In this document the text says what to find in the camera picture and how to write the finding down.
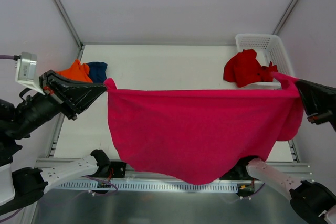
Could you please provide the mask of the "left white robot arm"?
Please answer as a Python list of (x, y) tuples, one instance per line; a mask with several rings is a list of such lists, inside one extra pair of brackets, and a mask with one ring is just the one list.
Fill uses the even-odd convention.
[(71, 120), (84, 112), (107, 91), (103, 83), (67, 79), (52, 70), (38, 79), (41, 92), (27, 96), (18, 105), (1, 100), (1, 214), (29, 206), (52, 188), (70, 180), (90, 175), (103, 177), (110, 170), (110, 161), (103, 150), (52, 168), (25, 167), (12, 171), (13, 156), (23, 147), (18, 140), (58, 114)]

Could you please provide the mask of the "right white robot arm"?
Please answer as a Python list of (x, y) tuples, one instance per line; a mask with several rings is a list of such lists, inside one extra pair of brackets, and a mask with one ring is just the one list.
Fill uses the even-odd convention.
[[(307, 80), (296, 82), (307, 120), (320, 125), (329, 122), (335, 128), (335, 88)], [(292, 209), (306, 223), (335, 223), (335, 194), (317, 182), (301, 180), (255, 158), (235, 166), (240, 179), (256, 178), (290, 201)]]

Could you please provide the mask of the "magenta t shirt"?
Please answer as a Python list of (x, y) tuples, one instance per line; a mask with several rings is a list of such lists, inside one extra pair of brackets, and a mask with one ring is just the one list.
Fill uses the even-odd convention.
[(297, 78), (281, 88), (119, 89), (107, 86), (107, 119), (120, 159), (138, 172), (211, 183), (248, 156), (266, 160), (277, 141), (298, 133), (304, 108)]

